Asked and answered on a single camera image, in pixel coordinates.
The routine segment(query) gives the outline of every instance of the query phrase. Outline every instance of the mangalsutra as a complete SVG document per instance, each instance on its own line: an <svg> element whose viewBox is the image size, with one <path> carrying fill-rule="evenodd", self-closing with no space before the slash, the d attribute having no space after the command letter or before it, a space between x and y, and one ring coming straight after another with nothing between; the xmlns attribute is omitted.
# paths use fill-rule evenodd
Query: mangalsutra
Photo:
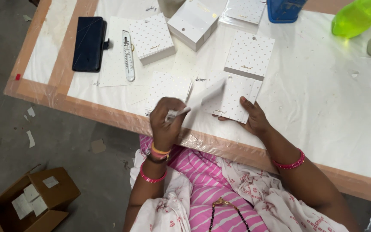
<svg viewBox="0 0 371 232"><path fill-rule="evenodd" d="M240 215L241 220L243 220L244 224L246 225L247 231L250 232L249 225L247 224L246 220L244 220L244 217L243 217L243 215L241 215L240 210L235 205L233 205L232 203L224 200L221 197L216 202L213 203L213 213L211 214L211 222L210 222L209 232L211 232L211 229L213 228L214 207L216 205L223 205L223 204L225 204L225 205L231 205L231 206L233 206L233 208L235 208L237 210L238 215Z"/></svg>

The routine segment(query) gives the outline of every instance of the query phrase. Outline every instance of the brown cardboard box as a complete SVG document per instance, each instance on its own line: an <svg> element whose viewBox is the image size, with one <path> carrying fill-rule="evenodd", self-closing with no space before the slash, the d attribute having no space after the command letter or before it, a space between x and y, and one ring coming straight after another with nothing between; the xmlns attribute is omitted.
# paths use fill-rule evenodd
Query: brown cardboard box
<svg viewBox="0 0 371 232"><path fill-rule="evenodd" d="M55 177L58 184L48 188L43 180L51 176ZM31 212L20 220L12 201L31 183L48 209L38 217ZM27 172L0 195L0 232L49 232L68 215L63 210L80 194L80 190L63 167L32 174Z"/></svg>

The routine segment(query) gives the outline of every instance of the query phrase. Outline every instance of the blue container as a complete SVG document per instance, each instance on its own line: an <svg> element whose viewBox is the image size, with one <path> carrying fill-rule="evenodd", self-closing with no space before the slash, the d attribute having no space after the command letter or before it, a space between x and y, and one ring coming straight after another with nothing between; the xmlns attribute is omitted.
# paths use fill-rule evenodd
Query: blue container
<svg viewBox="0 0 371 232"><path fill-rule="evenodd" d="M297 20L307 0L267 0L268 19L275 24L289 24Z"/></svg>

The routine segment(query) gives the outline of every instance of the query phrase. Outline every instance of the hand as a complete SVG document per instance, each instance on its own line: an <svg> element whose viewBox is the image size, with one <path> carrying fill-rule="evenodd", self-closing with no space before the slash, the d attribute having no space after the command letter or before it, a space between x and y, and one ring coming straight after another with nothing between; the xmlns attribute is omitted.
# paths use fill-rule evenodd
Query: hand
<svg viewBox="0 0 371 232"><path fill-rule="evenodd" d="M252 104L245 97L240 97L240 104L249 113L249 119L247 120L246 124L238 122L244 129L257 136L264 134L265 132L272 129L270 123L265 117L263 110L260 108L257 102ZM220 121L231 120L224 117L218 117L218 119Z"/></svg>
<svg viewBox="0 0 371 232"><path fill-rule="evenodd" d="M184 118L187 113L183 113L174 118L172 122L166 122L165 118L168 110L180 111L186 105L177 98L162 98L155 109L150 114L150 124L154 137L154 147L160 151L169 151L177 141Z"/></svg>

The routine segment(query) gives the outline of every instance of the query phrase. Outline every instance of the gray floor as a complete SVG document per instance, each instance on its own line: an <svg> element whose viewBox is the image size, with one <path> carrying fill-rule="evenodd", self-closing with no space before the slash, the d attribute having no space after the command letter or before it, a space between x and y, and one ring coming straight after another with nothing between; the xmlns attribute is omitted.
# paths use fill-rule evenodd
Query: gray floor
<svg viewBox="0 0 371 232"><path fill-rule="evenodd" d="M0 0L0 193L38 163L64 166L82 194L54 231L121 231L138 135L3 95L30 25L23 15L32 17L35 9L27 0ZM31 106L36 117L27 122L23 115ZM28 130L36 142L33 148L28 148ZM107 150L93 154L90 143L101 138ZM371 202L346 198L365 228Z"/></svg>

